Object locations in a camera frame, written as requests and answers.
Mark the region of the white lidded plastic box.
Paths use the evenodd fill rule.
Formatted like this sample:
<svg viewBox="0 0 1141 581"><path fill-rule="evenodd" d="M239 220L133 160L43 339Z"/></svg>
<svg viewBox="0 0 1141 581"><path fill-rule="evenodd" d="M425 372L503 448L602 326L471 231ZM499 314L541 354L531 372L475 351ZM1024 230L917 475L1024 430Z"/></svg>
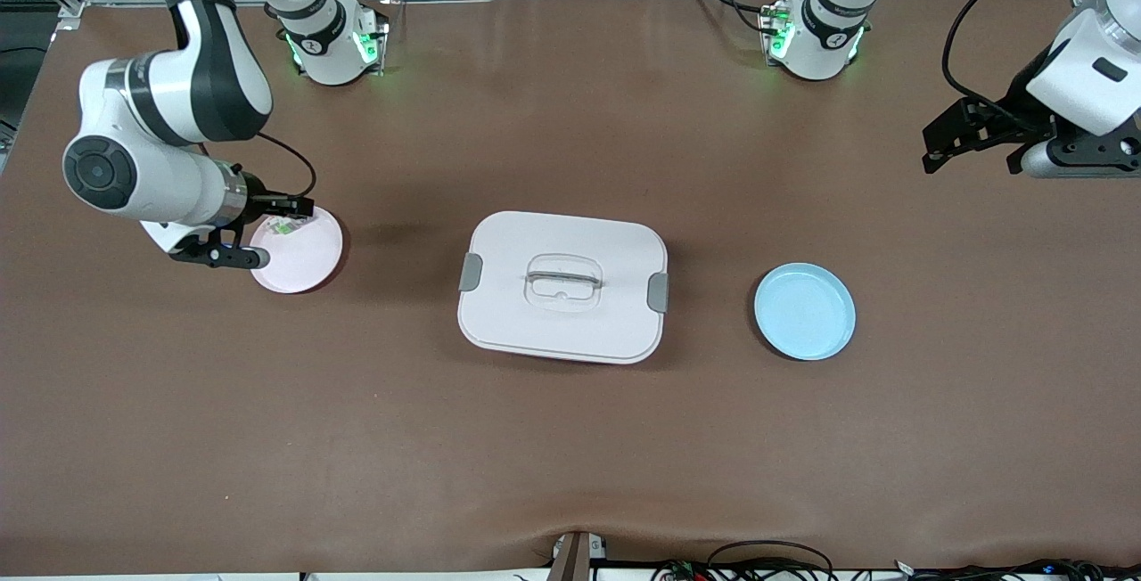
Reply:
<svg viewBox="0 0 1141 581"><path fill-rule="evenodd" d="M652 274L669 273L667 244L631 221L501 211L474 227L468 252L482 255L476 290L459 292L458 322L495 352L596 364L636 364L659 348L665 315L645 304ZM602 302L582 313L539 309L524 298L537 255L578 255L602 266Z"/></svg>

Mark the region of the pink round plate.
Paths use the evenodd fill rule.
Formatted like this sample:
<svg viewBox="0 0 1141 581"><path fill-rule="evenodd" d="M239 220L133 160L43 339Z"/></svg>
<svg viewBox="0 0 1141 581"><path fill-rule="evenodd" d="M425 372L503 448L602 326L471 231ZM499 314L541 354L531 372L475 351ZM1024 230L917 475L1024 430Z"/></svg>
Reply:
<svg viewBox="0 0 1141 581"><path fill-rule="evenodd" d="M269 252L269 264L252 271L257 284L272 292L299 294L325 284L345 256L345 233L334 213L316 207L311 223L289 235L273 235L262 219L251 247Z"/></svg>

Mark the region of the light blue round plate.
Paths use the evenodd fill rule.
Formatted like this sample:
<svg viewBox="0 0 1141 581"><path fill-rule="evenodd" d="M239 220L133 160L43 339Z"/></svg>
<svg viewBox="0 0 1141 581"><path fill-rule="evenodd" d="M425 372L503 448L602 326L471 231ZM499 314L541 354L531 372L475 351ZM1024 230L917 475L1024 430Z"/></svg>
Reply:
<svg viewBox="0 0 1141 581"><path fill-rule="evenodd" d="M857 326L848 287L811 263L787 263L767 272L752 309L764 341L791 360L828 360L845 349Z"/></svg>

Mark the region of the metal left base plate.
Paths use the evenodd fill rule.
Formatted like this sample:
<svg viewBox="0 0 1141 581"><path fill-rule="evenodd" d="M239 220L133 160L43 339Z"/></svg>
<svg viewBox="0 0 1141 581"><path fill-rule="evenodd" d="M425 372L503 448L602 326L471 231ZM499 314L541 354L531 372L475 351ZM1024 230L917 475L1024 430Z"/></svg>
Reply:
<svg viewBox="0 0 1141 581"><path fill-rule="evenodd" d="M788 33L793 29L785 1L764 5L758 13L761 45L769 60L782 60L787 53Z"/></svg>

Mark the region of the brown grey mounting post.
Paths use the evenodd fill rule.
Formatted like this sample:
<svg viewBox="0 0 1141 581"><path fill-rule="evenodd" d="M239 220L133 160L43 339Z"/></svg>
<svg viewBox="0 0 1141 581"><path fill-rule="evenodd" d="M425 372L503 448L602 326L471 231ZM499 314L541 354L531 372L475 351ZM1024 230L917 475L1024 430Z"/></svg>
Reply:
<svg viewBox="0 0 1141 581"><path fill-rule="evenodd" d="M606 540L599 534L575 531L555 541L555 560L547 581L598 581L596 563L607 560Z"/></svg>

